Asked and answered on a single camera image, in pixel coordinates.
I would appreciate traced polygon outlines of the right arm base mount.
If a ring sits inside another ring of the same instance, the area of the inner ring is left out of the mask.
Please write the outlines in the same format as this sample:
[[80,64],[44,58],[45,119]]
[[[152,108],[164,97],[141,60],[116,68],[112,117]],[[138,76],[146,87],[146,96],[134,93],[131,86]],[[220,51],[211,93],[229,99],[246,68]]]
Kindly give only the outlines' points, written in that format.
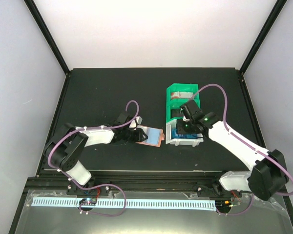
[[238,198],[242,197],[242,193],[237,190],[227,191],[219,182],[215,181],[198,181],[196,183],[196,191],[198,196],[209,198],[231,198],[235,195]]

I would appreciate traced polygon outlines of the left black frame post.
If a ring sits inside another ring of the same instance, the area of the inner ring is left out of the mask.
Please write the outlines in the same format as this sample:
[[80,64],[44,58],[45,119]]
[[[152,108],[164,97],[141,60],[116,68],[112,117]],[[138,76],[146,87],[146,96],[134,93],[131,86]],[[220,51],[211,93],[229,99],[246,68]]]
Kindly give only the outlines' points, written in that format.
[[37,26],[39,27],[42,35],[44,36],[47,44],[49,45],[53,55],[55,56],[57,62],[59,63],[61,69],[63,70],[65,75],[68,75],[70,73],[70,70],[54,40],[52,37],[51,32],[49,31],[49,28],[47,27],[37,5],[33,0],[24,0],[24,3],[26,4],[28,10],[30,11],[33,19],[35,20]]

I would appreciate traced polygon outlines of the green and white card bin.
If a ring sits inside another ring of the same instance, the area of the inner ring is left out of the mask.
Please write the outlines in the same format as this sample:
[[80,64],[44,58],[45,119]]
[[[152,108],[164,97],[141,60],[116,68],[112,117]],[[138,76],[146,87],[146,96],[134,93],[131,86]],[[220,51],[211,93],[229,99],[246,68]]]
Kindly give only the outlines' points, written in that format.
[[174,83],[166,89],[166,144],[196,147],[204,141],[202,134],[177,133],[177,120],[184,118],[180,106],[198,90],[199,85],[186,83]]

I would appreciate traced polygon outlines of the right black frame post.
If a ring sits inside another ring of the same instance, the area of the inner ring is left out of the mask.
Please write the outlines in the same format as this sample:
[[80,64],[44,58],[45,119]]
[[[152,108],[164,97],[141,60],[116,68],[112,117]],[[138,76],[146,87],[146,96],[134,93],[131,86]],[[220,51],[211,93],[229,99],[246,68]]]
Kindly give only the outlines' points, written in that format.
[[242,75],[244,75],[247,71],[248,67],[253,61],[255,55],[257,54],[259,48],[261,47],[262,43],[264,42],[265,38],[267,37],[269,31],[271,30],[272,26],[274,25],[275,21],[277,20],[286,3],[287,0],[277,0],[275,2],[258,36],[256,37],[251,49],[249,50],[244,62],[242,63],[241,68],[239,69],[239,72]]

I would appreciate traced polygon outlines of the black card stack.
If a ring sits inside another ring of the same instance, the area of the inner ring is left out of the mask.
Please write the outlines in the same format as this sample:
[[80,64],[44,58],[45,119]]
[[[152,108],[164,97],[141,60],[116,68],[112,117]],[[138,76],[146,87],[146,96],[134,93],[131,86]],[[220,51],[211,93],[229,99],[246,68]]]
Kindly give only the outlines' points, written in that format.
[[181,109],[171,109],[170,110],[170,118],[183,118],[183,113],[181,111]]

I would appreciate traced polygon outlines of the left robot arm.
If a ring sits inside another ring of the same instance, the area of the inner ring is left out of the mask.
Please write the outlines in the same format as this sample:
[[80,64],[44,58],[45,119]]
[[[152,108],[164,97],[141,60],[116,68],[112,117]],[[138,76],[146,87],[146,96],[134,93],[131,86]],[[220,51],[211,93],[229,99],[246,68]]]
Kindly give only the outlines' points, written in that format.
[[50,167],[78,183],[78,189],[85,195],[95,189],[91,173],[80,162],[85,147],[111,144],[117,141],[141,143],[148,139],[147,129],[141,126],[140,116],[122,112],[113,125],[99,127],[75,127],[64,124],[45,145],[43,155]]

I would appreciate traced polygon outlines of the black frame post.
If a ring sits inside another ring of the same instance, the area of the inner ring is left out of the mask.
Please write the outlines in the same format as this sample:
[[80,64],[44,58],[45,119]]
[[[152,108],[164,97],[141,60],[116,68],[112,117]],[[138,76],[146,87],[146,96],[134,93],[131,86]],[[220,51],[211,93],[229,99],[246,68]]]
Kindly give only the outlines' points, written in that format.
[[274,25],[275,21],[277,20],[286,3],[287,0],[277,0],[275,2],[258,36],[256,37],[251,49],[249,50],[244,62],[242,63],[241,68],[239,69],[239,72],[242,75],[244,75],[247,71],[248,67],[253,61],[255,55],[257,54],[259,48],[261,47],[262,43],[264,42],[265,38],[267,37],[269,31],[271,30],[272,26]]
[[49,31],[49,28],[47,27],[37,5],[33,0],[24,0],[24,3],[26,4],[28,10],[30,11],[33,19],[35,20],[37,26],[39,27],[42,35],[44,36],[47,44],[49,45],[53,55],[55,56],[57,62],[59,63],[61,69],[63,70],[65,75],[68,75],[70,73],[70,70],[54,40],[52,37],[51,32]]

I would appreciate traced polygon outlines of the blue card stack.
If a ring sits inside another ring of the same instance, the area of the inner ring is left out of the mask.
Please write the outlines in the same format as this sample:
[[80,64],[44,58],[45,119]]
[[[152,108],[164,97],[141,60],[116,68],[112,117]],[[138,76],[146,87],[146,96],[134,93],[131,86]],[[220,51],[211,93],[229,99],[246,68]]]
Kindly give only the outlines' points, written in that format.
[[176,128],[171,130],[171,138],[178,138],[178,139],[201,139],[203,138],[199,134],[177,134]]

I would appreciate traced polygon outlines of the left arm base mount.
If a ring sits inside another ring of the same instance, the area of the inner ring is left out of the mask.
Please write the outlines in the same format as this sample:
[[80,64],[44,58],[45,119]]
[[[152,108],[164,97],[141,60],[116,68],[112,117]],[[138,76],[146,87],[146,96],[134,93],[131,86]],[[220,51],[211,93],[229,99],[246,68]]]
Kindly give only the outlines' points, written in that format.
[[[110,181],[97,179],[92,177],[85,185],[82,185],[84,188],[91,188],[101,184],[108,184]],[[66,191],[67,195],[75,195],[77,198],[82,198],[77,205],[77,208],[81,205],[81,210],[85,212],[91,211],[97,203],[97,200],[100,195],[108,196],[109,186],[103,186],[91,190],[80,189],[76,184],[70,182]]]

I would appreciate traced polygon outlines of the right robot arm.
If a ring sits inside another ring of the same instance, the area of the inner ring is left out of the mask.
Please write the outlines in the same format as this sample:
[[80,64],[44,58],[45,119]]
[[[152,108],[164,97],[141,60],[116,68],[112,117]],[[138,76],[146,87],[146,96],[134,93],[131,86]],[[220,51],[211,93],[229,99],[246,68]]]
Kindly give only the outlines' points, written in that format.
[[220,144],[247,167],[247,171],[228,171],[212,184],[213,193],[224,196],[231,190],[248,191],[261,200],[269,200],[289,181],[283,154],[269,151],[251,142],[215,113],[205,114],[194,100],[181,105],[182,119],[177,120],[178,134],[202,134]]

